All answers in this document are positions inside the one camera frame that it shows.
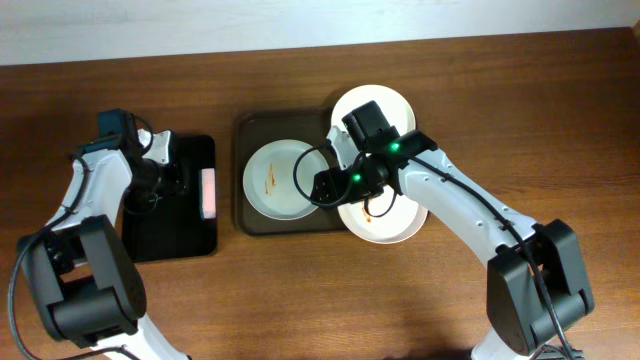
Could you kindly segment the green and pink sponge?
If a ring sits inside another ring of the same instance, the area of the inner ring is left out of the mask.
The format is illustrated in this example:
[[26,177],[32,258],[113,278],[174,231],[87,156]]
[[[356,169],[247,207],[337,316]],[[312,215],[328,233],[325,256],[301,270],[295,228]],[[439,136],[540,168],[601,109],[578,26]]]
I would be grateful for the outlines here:
[[205,220],[215,219],[217,210],[214,168],[206,168],[200,171],[200,203],[201,217]]

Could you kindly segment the white plate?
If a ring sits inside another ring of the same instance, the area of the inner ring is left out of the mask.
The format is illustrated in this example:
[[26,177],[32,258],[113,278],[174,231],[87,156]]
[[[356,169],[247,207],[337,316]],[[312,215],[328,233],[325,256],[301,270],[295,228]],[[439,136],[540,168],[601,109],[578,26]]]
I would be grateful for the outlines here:
[[337,208],[344,225],[357,237],[376,244],[394,244],[416,234],[428,216],[428,209],[406,196],[397,195],[388,213],[376,218],[389,208],[394,191],[385,186],[382,195],[369,201],[369,212],[364,202],[341,205]]

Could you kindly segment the cream plate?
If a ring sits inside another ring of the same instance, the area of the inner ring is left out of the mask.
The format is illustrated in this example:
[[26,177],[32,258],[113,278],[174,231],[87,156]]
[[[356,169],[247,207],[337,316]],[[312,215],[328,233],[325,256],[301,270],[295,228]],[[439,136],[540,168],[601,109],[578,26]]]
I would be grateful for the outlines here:
[[[331,115],[331,127],[337,127],[340,133],[330,130],[327,139],[333,152],[344,148],[348,134],[342,118],[369,101],[375,101],[381,108],[390,125],[395,126],[402,136],[416,128],[416,120],[409,102],[397,91],[382,85],[362,85],[347,91],[336,103]],[[381,147],[377,152],[397,152],[396,139]]]

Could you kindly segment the pale blue plate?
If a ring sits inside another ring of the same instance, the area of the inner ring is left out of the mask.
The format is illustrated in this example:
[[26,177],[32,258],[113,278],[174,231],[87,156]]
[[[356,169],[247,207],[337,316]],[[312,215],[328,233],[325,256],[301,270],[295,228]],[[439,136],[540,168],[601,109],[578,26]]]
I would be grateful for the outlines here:
[[293,168],[300,155],[312,146],[293,139],[268,143],[247,162],[243,190],[252,207],[262,215],[282,221],[310,215],[317,206],[298,192]]

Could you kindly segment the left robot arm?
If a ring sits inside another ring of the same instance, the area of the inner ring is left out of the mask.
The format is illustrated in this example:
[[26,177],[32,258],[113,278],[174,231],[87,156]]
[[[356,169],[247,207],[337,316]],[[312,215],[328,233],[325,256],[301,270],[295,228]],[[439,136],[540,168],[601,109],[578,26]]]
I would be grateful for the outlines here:
[[169,132],[109,130],[73,155],[73,178],[55,215],[18,244],[7,292],[19,351],[34,355],[15,316],[17,278],[27,282],[50,337],[81,358],[183,359],[147,313],[142,278],[114,224],[126,195],[155,193],[168,165]]

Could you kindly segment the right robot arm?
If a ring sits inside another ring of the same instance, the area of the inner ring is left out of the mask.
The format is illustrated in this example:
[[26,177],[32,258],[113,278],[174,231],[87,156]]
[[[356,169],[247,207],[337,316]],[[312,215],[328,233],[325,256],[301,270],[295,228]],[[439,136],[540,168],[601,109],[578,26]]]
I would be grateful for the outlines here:
[[486,267],[491,328],[470,358],[582,358],[565,332],[595,301],[577,235],[565,222],[543,225],[506,206],[418,130],[332,127],[324,146],[338,164],[315,176],[313,203],[333,208],[388,185],[428,208]]

